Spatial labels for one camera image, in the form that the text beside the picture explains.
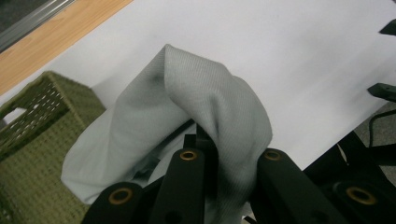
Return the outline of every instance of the white paper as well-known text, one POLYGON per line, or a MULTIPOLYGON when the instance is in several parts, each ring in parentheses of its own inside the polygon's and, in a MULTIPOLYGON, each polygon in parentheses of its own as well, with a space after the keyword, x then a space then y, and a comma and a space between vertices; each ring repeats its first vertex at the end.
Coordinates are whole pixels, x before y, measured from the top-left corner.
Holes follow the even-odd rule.
POLYGON ((367 88, 396 84, 390 0, 135 0, 42 71, 93 87, 109 106, 165 45, 223 63, 257 93, 270 147, 305 168, 385 103, 367 88))

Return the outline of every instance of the fabric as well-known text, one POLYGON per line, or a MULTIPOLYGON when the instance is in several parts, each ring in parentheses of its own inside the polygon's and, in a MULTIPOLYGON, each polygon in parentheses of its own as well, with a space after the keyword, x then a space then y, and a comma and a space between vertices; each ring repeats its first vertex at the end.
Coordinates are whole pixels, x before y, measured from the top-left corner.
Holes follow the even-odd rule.
MULTIPOLYGON (((189 119, 219 152, 218 197, 206 207, 213 216, 205 222, 240 223, 257 159, 272 139, 270 121, 244 80, 220 63, 169 45, 81 135, 64 160, 62 181, 93 203, 106 187, 147 169, 161 154, 157 146, 189 119)), ((150 181, 165 173, 176 149, 167 149, 150 181)))

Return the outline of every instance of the gray cloth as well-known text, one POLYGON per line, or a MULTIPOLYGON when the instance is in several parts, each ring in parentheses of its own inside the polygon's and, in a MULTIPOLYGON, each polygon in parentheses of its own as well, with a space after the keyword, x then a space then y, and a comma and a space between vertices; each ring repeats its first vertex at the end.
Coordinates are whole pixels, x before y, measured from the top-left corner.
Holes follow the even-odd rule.
MULTIPOLYGON (((220 63, 169 45, 77 140, 64 160, 62 181, 93 203, 104 188, 147 169, 161 154, 153 149, 189 119, 219 151, 218 198, 206 207, 214 215, 205 223, 240 223, 257 159, 272 139, 270 121, 244 80, 220 63)), ((150 181, 165 172, 176 149, 166 149, 150 181)))

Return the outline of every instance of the black cable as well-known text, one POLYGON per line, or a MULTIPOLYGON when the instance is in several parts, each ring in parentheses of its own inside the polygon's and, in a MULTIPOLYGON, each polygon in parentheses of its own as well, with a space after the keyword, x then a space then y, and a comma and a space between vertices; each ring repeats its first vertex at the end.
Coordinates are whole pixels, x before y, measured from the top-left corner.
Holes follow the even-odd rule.
POLYGON ((251 217, 244 217, 244 220, 250 224, 257 224, 257 221, 251 217))

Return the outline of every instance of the green wicker basket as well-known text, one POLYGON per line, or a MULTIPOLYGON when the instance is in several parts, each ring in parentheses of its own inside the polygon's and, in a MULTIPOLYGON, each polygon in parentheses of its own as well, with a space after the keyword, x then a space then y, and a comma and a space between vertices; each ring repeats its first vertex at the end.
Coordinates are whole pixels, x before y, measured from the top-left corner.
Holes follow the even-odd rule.
POLYGON ((87 205, 61 182, 64 156, 104 111, 93 91, 45 72, 0 107, 0 223, 80 223, 87 205))

